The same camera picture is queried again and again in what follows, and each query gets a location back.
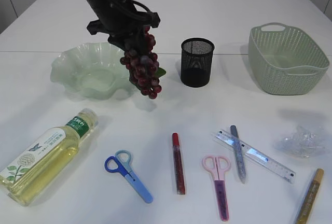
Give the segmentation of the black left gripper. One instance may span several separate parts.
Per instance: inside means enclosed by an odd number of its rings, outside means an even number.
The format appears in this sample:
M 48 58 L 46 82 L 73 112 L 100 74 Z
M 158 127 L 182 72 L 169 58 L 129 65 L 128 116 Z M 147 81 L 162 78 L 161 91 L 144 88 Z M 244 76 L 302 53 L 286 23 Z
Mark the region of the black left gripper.
M 97 33 L 108 34 L 108 42 L 122 50 L 148 50 L 149 42 L 145 36 L 145 28 L 157 28 L 160 23 L 156 12 L 146 12 L 147 20 L 125 20 L 121 19 L 112 27 L 107 27 L 101 20 L 91 21 L 87 30 L 91 35 Z

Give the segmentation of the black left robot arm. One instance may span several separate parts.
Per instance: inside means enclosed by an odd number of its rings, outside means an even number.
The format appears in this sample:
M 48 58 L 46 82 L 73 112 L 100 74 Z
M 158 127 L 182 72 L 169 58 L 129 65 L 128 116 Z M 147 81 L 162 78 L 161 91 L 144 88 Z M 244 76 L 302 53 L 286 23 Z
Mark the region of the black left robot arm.
M 122 50 L 134 49 L 139 54 L 152 51 L 146 29 L 157 28 L 159 15 L 134 0 L 86 0 L 98 19 L 87 30 L 91 35 L 108 34 L 108 42 Z

